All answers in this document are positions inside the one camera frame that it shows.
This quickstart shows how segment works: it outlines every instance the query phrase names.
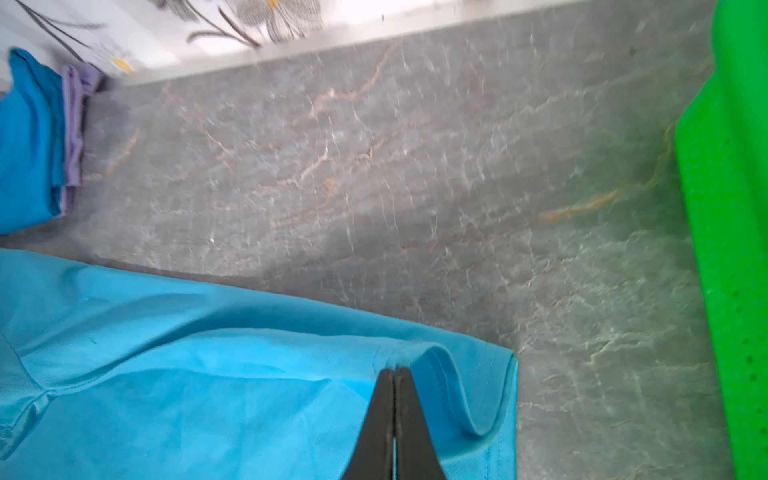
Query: dark blue garment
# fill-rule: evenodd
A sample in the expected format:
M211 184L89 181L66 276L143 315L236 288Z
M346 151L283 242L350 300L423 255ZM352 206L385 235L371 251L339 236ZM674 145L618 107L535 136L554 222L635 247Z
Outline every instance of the dark blue garment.
M0 101L0 234L58 215L65 184L61 77L19 48L8 65L13 86Z
M515 478L517 361L417 323L0 250L0 478L338 480L381 369L450 480Z

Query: purple cloth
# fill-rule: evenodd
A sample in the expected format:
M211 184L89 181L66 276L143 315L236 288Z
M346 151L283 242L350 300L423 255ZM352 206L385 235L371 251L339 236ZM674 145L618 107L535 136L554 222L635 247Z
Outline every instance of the purple cloth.
M64 93L64 179L59 208L66 215L71 206L75 187L80 187L82 177L80 158L83 154L83 110L85 99L98 89L104 75L93 65L83 64L80 69L65 65L61 73L61 89Z

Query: marble tabletop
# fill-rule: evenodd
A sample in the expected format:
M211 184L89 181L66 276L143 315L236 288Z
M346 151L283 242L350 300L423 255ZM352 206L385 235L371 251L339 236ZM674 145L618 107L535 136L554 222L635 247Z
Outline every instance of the marble tabletop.
M596 0L94 97L74 213L0 237L520 359L522 480L733 477L674 158L713 0Z

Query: folded blue cloth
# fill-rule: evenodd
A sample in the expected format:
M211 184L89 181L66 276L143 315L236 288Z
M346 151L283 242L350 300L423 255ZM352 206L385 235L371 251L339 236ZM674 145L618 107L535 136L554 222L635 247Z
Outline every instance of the folded blue cloth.
M0 332L0 478L338 480L394 366L448 478L515 478L517 361L467 336L15 250Z
M0 234L59 213L64 179L61 77L32 55L8 55L11 91L0 101Z

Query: green plastic bin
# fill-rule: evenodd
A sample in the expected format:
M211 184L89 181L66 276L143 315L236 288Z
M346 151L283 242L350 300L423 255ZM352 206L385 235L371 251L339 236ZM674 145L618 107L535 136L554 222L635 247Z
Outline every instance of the green plastic bin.
M721 0L716 70L677 125L739 480L768 479L768 0Z

